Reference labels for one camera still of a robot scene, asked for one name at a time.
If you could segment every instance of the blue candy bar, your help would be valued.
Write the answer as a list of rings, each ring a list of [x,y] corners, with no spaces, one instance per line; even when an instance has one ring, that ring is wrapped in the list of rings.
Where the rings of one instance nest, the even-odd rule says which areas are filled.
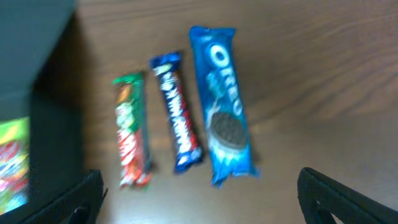
[[[185,172],[191,165],[200,163],[203,157],[178,78],[180,57],[178,52],[174,52],[156,56],[150,61],[150,66],[159,81],[170,128],[174,134],[176,173]]]

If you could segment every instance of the colorful package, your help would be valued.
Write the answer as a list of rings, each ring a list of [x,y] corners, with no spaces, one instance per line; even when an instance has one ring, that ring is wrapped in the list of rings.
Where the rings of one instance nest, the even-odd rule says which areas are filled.
[[[143,186],[150,180],[146,170],[150,155],[145,140],[144,80],[141,73],[132,73],[115,79],[113,84],[119,88],[116,124],[122,165],[120,186]]]
[[[235,29],[194,26],[190,40],[210,157],[212,184],[229,175],[258,175],[251,159],[249,131],[232,59]]]
[[[0,215],[28,201],[29,119],[0,122]]]
[[[174,52],[154,57],[150,61],[159,81],[173,133],[176,173],[185,172],[193,164],[201,162],[203,156],[178,77],[180,57],[178,52]]]

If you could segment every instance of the blue oreo wrapper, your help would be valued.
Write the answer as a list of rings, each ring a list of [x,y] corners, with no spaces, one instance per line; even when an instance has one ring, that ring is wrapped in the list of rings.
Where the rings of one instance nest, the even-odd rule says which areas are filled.
[[[230,176],[255,175],[249,131],[232,59],[233,28],[189,32],[208,148],[217,187]]]

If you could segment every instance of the red wrapper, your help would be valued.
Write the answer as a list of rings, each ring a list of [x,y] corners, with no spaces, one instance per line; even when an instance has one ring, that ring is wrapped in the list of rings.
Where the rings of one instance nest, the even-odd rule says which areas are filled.
[[[145,170],[144,149],[144,98],[142,74],[130,74],[114,81],[119,85],[116,123],[121,158],[120,186],[148,184],[150,174]]]

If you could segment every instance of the table surface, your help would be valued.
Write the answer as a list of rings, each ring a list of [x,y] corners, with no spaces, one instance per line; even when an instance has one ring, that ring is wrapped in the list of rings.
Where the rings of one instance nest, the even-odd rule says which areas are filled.
[[[393,0],[81,0],[57,49],[63,64],[52,69],[76,78],[63,85],[84,112],[85,165],[109,187],[98,223],[304,223],[303,167],[398,210],[397,11]],[[209,159],[174,176],[164,103],[148,72],[157,170],[145,192],[119,190],[115,77],[184,51],[186,97],[205,142],[188,39],[195,24],[237,28],[234,59],[262,177],[214,189]]]

